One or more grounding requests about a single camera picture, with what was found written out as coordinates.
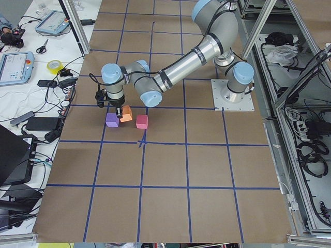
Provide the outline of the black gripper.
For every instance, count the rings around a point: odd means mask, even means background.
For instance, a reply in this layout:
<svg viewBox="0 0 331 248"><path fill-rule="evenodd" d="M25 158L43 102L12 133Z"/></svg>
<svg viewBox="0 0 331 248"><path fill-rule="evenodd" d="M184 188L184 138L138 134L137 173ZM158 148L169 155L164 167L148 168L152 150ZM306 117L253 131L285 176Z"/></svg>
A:
<svg viewBox="0 0 331 248"><path fill-rule="evenodd" d="M108 96L109 97L109 103L116 107L116 116L117 118L123 117L123 109L122 105L125 103L125 95L122 95L121 97L114 97L114 96Z"/></svg>

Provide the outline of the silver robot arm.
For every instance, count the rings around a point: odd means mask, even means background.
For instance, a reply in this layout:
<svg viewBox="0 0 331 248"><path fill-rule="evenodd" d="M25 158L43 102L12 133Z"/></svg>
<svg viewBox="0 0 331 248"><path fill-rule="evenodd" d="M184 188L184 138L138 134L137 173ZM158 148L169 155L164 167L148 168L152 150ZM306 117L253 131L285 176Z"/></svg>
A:
<svg viewBox="0 0 331 248"><path fill-rule="evenodd" d="M130 64L106 64L101 69L102 83L95 99L99 107L109 102L118 117L123 117L124 86L132 84L146 107L155 107L162 94L176 83L212 60L216 68L228 79L224 99L232 102L235 97L248 94L246 87L252 82L253 67L240 61L232 50L237 38L238 21L235 16L236 1L198 1L192 11L193 22L203 38L187 54L171 65L151 72L144 60Z"/></svg>

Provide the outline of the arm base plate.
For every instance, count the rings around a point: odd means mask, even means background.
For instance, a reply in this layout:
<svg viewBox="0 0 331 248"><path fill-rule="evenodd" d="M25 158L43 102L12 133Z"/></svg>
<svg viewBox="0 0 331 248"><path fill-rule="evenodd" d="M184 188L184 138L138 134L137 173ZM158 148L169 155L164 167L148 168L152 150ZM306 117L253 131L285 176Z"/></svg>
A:
<svg viewBox="0 0 331 248"><path fill-rule="evenodd" d="M233 93L228 89L228 80L212 79L212 93L215 111L253 112L251 94Z"/></svg>

